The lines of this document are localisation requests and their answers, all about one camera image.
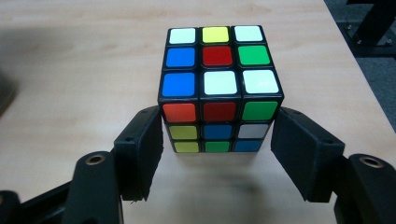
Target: black metal stand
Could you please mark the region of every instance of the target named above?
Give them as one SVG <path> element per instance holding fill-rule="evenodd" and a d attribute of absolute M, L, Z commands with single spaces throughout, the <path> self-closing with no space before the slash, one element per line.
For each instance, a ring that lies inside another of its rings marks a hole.
<path fill-rule="evenodd" d="M 361 23 L 337 22 L 355 57 L 396 57 L 396 1 L 377 0 Z"/>

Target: rubik's cube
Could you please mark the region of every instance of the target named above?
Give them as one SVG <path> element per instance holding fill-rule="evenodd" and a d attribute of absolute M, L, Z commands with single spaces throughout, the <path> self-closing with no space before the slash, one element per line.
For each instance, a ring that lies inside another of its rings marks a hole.
<path fill-rule="evenodd" d="M 283 99 L 259 25 L 169 29 L 158 104 L 175 152 L 256 152 Z"/>

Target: light wooden table surface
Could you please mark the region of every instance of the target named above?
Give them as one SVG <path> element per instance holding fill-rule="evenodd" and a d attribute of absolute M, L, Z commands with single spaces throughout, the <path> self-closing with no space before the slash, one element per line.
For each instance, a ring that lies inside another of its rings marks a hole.
<path fill-rule="evenodd" d="M 0 189 L 24 202 L 72 177 L 85 154 L 110 150 L 156 105 L 167 29 L 262 25 L 286 98 L 346 143 L 396 165 L 396 136 L 321 0 L 28 1 L 0 3 L 0 69 L 18 86 L 0 118 Z M 164 153 L 147 202 L 125 223 L 335 223 L 306 203 L 270 151 Z"/>

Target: green sticker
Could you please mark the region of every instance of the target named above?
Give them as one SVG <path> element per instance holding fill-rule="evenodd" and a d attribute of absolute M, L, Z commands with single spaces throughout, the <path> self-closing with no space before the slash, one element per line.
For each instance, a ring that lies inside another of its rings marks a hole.
<path fill-rule="evenodd" d="M 195 126 L 170 126 L 169 132 L 173 139 L 197 139 Z"/>
<path fill-rule="evenodd" d="M 228 152 L 230 148 L 229 142 L 206 142 L 206 152 Z"/>
<path fill-rule="evenodd" d="M 265 46 L 243 46 L 238 48 L 242 65 L 269 64 L 270 57 Z"/>
<path fill-rule="evenodd" d="M 274 115 L 277 102 L 248 102 L 245 104 L 243 120 L 268 120 Z"/>
<path fill-rule="evenodd" d="M 175 142 L 176 152 L 199 152 L 197 142 Z"/>

